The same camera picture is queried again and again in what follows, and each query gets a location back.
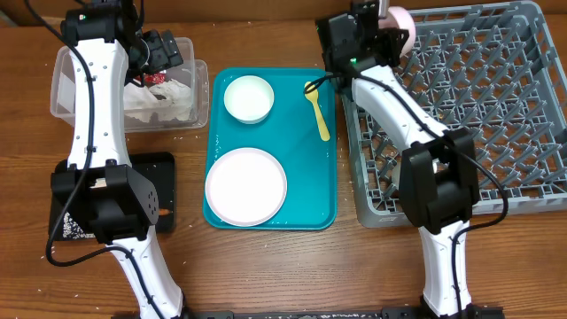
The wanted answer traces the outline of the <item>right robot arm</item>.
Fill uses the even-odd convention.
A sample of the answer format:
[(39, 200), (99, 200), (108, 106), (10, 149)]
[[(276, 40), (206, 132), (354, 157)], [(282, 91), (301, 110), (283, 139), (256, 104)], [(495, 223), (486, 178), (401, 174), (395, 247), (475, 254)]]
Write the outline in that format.
[(385, 1), (358, 2), (315, 25), (326, 71), (400, 153), (392, 182), (422, 240), (423, 307), (432, 318), (474, 317), (464, 244), (479, 200), (474, 143), (465, 129), (429, 115), (393, 72), (416, 42), (411, 14)]

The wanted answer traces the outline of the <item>large white plate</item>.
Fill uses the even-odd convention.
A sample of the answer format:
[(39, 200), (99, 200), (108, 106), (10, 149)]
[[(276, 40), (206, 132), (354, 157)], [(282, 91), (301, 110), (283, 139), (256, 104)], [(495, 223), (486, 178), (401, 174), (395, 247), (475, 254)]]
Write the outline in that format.
[(214, 215), (237, 227), (267, 222), (284, 205), (287, 176), (270, 153), (243, 147), (216, 160), (206, 175), (205, 199)]

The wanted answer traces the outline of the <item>pile of rice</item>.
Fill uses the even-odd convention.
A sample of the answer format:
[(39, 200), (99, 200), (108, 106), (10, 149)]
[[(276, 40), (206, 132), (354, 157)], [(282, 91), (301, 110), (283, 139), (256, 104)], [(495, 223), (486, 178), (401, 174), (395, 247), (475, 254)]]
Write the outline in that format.
[(94, 238), (95, 236), (92, 233), (83, 231), (79, 224), (72, 219), (71, 215), (66, 213), (63, 219), (61, 237), (63, 240), (78, 240)]

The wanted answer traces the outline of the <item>yellow plastic spoon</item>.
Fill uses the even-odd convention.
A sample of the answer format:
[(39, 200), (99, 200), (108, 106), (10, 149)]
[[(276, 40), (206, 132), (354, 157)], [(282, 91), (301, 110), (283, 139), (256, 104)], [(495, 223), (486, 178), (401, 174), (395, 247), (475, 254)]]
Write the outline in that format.
[(305, 88), (309, 89), (309, 92), (305, 94), (305, 98), (312, 104), (315, 113), (315, 121), (319, 131), (320, 138), (324, 142), (330, 140), (330, 132), (326, 125), (325, 119), (322, 115), (321, 107), (318, 103), (319, 93), (318, 90), (312, 85), (311, 82), (305, 83)]

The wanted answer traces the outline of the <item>white cup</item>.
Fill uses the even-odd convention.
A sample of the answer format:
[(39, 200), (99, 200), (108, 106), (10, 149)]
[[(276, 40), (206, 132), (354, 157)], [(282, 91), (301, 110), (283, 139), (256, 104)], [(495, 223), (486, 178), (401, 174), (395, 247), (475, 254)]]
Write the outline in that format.
[(401, 164), (399, 163), (392, 169), (392, 174), (391, 174), (392, 184), (395, 186), (397, 190), (400, 188), (400, 172), (401, 172)]

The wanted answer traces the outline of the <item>white napkin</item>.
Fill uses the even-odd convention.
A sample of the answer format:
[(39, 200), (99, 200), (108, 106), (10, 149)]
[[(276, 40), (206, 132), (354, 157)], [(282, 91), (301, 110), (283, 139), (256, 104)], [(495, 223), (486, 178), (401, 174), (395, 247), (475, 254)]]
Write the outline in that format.
[(187, 121), (193, 110), (192, 90), (172, 79), (151, 87), (128, 84), (124, 89), (126, 115), (145, 123), (156, 114), (158, 121)]

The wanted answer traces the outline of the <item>small white bowl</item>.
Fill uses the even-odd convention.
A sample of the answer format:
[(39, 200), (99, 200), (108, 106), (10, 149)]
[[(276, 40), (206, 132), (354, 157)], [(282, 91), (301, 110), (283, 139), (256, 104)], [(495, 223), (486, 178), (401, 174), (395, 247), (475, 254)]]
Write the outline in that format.
[(226, 110), (237, 121), (257, 124), (268, 117), (275, 103), (275, 92), (263, 78), (244, 75), (229, 84), (223, 102)]

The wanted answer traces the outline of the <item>red snack wrapper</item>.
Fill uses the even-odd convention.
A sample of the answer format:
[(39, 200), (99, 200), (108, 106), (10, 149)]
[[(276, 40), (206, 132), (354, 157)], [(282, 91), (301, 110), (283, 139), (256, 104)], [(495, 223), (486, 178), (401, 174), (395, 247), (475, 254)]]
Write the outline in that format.
[(162, 84), (167, 80), (167, 77), (163, 73), (157, 74), (145, 74), (144, 75), (144, 84), (147, 85), (157, 85)]

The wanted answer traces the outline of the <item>white bowl with rice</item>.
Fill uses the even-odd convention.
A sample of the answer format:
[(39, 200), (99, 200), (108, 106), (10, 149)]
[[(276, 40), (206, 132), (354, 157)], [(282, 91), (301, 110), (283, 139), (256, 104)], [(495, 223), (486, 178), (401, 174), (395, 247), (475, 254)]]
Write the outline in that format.
[(416, 42), (416, 25), (411, 14), (406, 9), (400, 6), (389, 7), (388, 15), (382, 22), (382, 27), (396, 27), (408, 31), (408, 39), (401, 49), (400, 57), (413, 49)]

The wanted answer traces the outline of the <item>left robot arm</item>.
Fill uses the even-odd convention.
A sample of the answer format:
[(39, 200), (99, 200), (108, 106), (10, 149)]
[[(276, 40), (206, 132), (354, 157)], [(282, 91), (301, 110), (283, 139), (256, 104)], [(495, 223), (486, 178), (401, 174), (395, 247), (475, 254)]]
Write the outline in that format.
[(74, 67), (74, 140), (66, 169), (52, 174), (50, 186), (61, 213), (102, 246), (67, 266), (111, 253), (134, 291), (140, 317), (188, 318), (185, 296), (158, 243), (158, 192), (132, 167), (126, 145), (127, 83), (183, 61), (170, 33), (143, 32), (143, 23), (143, 10), (131, 1), (91, 1), (66, 14), (56, 35)]

